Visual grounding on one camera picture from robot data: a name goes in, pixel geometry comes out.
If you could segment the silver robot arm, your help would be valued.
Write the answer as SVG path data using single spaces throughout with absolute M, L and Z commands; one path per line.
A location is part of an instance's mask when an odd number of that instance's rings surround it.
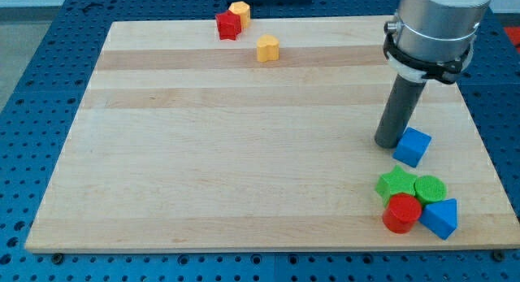
M 384 25 L 383 54 L 400 78 L 450 85 L 473 58 L 491 0 L 400 0 Z

